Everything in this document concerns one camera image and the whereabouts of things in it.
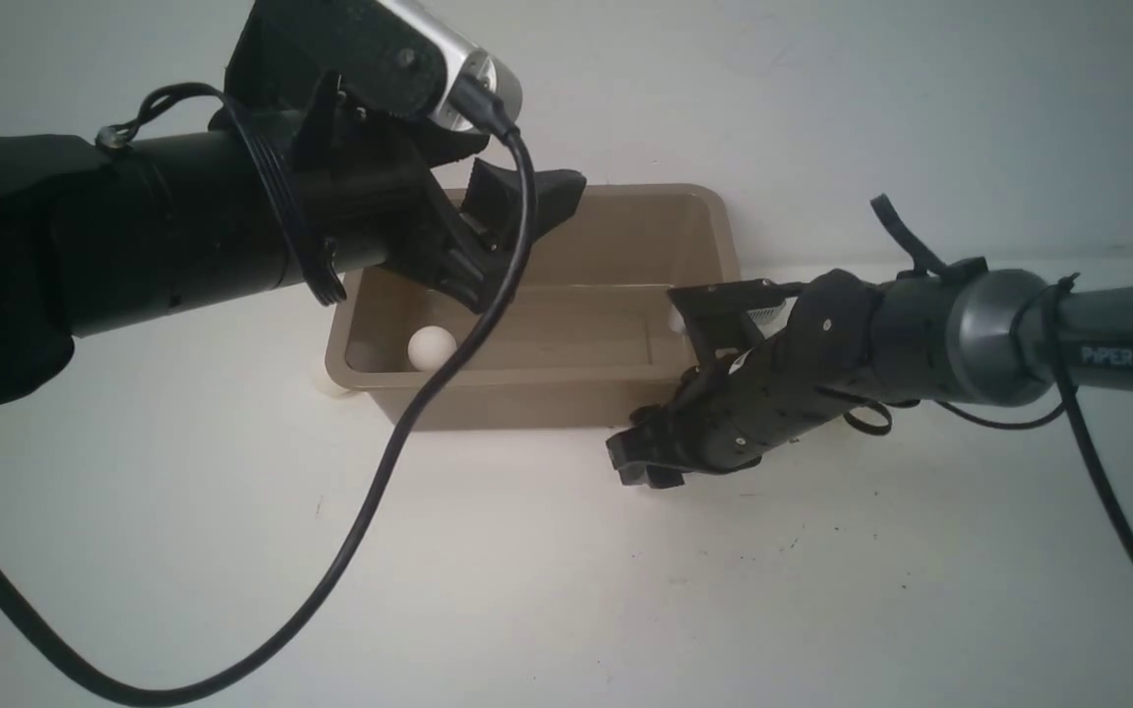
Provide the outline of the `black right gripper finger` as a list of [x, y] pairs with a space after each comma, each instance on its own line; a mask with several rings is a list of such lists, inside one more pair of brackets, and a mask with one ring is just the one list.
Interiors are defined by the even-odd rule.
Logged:
[[620, 430], [606, 442], [617, 479], [625, 487], [667, 491], [682, 487], [695, 466], [662, 423]]

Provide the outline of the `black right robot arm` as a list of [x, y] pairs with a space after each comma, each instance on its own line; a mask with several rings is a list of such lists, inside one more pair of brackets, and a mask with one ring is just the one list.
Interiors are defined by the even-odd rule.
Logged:
[[871, 207], [913, 261], [891, 281], [833, 268], [809, 282], [671, 288], [697, 366], [673, 399], [607, 442], [629, 487], [729, 475], [858, 409], [1020, 407], [1053, 386], [1133, 391], [1133, 285], [1077, 292], [983, 259], [948, 264], [885, 196]]

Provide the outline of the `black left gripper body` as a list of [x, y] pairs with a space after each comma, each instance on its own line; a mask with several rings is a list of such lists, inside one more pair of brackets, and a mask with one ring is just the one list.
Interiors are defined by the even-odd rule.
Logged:
[[419, 152], [419, 125], [366, 108], [323, 75], [289, 139], [289, 178], [318, 255], [303, 278], [323, 305], [346, 300], [342, 275], [381, 267], [489, 308], [506, 259], [450, 201]]

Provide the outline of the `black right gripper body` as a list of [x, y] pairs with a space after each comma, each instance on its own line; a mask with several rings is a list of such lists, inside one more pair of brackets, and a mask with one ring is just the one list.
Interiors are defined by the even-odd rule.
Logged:
[[847, 390], [861, 372], [881, 288], [845, 270], [806, 282], [764, 329], [768, 339], [710, 367], [684, 372], [673, 399], [641, 409], [641, 425], [662, 423], [706, 475], [758, 464], [765, 453], [863, 404]]

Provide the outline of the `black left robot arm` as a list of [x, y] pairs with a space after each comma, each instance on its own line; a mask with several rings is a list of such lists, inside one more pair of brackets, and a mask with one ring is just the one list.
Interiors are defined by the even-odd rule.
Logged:
[[0, 406], [54, 379], [80, 336], [291, 285], [329, 308], [351, 270], [486, 312], [523, 180], [476, 160], [454, 205], [432, 170], [488, 142], [366, 111], [334, 71], [305, 109], [225, 95], [203, 133], [0, 138]]

